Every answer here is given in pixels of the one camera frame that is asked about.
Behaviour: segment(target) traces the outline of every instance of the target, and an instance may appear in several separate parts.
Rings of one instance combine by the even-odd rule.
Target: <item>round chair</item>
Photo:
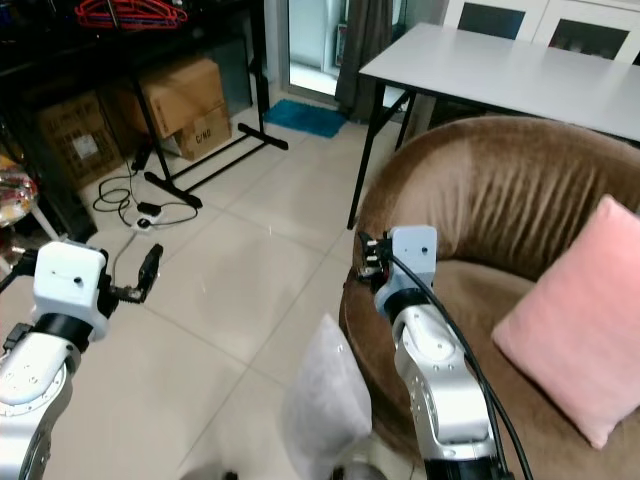
[[[502,400],[537,480],[640,478],[640,413],[597,451],[490,338],[605,193],[638,210],[639,150],[556,122],[484,117],[432,130],[398,151],[369,190],[356,228],[374,238],[396,225],[437,228],[436,294]],[[389,322],[356,279],[360,257],[356,237],[340,325],[369,387],[375,431],[421,465]],[[509,466],[522,478],[508,434],[501,433]]]

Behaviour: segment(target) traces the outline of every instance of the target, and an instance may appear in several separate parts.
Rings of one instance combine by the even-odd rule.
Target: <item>gray curtain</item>
[[[369,120],[374,81],[363,78],[358,71],[391,44],[392,8],[392,0],[350,0],[335,98],[340,110],[352,120]]]

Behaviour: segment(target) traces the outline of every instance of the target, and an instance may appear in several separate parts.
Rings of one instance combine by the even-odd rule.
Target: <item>black metal stand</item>
[[[364,177],[367,174],[367,166],[369,165],[369,157],[371,156],[371,147],[376,135],[382,130],[391,117],[400,109],[400,107],[409,100],[409,107],[404,114],[402,121],[402,127],[398,134],[398,140],[396,142],[396,150],[402,145],[404,135],[407,131],[409,124],[409,117],[411,116],[411,110],[413,109],[413,103],[416,99],[415,92],[406,91],[402,96],[396,100],[396,102],[386,110],[382,108],[382,102],[384,100],[385,83],[378,80],[374,90],[373,108],[371,110],[371,117],[369,119],[369,128],[367,129],[367,138],[364,142],[364,150],[362,151],[362,160],[360,161],[360,169],[358,170],[358,179],[356,180],[356,188],[353,192],[353,200],[351,201],[351,211],[349,212],[349,220],[347,221],[347,228],[353,229],[356,220],[356,212],[358,211],[358,203],[360,201],[360,194],[362,193],[362,185],[364,184]]]
[[[115,15],[115,10],[113,9],[112,1],[107,0],[107,5],[109,6],[109,11],[111,13],[111,17],[113,19],[114,26],[117,30],[120,30],[120,24],[118,22],[117,16]],[[251,37],[253,44],[253,60],[251,61],[250,70],[252,71],[255,80],[256,80],[256,97],[258,100],[258,122],[259,122],[259,130],[249,127],[248,125],[241,123],[238,125],[238,130],[240,130],[244,135],[237,140],[234,140],[228,145],[214,151],[213,153],[207,155],[201,160],[198,160],[192,165],[180,170],[179,172],[174,173],[173,175],[169,171],[169,167],[167,166],[167,160],[164,156],[164,151],[162,150],[162,145],[160,143],[160,137],[158,137],[158,133],[154,128],[153,122],[151,120],[151,114],[149,113],[149,107],[147,106],[147,102],[144,98],[144,93],[142,91],[142,87],[140,86],[140,81],[138,80],[138,76],[136,75],[131,62],[126,59],[126,52],[122,52],[125,55],[126,61],[126,69],[129,74],[129,79],[133,86],[133,91],[138,99],[138,103],[140,104],[140,109],[142,110],[142,114],[144,116],[145,123],[147,125],[147,130],[149,131],[149,136],[151,137],[151,141],[153,144],[153,148],[158,155],[158,160],[160,161],[160,166],[162,167],[162,173],[164,178],[160,178],[153,172],[145,172],[144,178],[154,184],[155,186],[163,189],[164,191],[170,193],[174,197],[182,200],[188,205],[191,205],[194,208],[202,208],[202,201],[193,195],[191,192],[196,188],[204,185],[208,181],[212,180],[216,176],[220,175],[224,171],[238,164],[245,158],[249,157],[253,153],[258,150],[266,147],[267,145],[273,145],[274,147],[280,148],[281,150],[288,150],[289,145],[284,140],[280,140],[274,138],[264,130],[264,119],[263,116],[266,111],[269,109],[269,86],[267,84],[267,80],[263,73],[264,66],[264,55],[266,50],[266,40],[265,40],[265,25],[264,25],[264,1],[263,0],[254,0],[249,2],[249,13],[250,13],[250,22],[251,22]],[[180,189],[178,188],[174,180],[181,177],[187,172],[205,164],[212,158],[216,157],[220,153],[225,150],[237,145],[238,143],[246,140],[249,137],[257,138],[262,143],[257,147],[249,150],[244,153],[233,162],[225,165],[219,170],[215,171],[211,175],[206,176],[202,180],[194,183],[190,187]]]

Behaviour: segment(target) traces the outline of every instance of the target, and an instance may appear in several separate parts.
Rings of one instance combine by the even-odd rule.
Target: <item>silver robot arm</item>
[[[3,282],[34,276],[33,326],[18,324],[0,358],[0,480],[41,479],[51,432],[71,400],[71,379],[90,342],[104,338],[120,300],[141,303],[157,276],[162,247],[147,255],[138,286],[118,288],[106,274],[107,254],[86,245],[51,242],[23,256]]]
[[[513,476],[496,461],[485,395],[465,362],[465,350],[397,258],[427,287],[436,271],[433,227],[396,227],[381,240],[360,234],[364,267],[379,313],[392,323],[395,366],[407,386],[420,453],[431,480],[494,480]]]

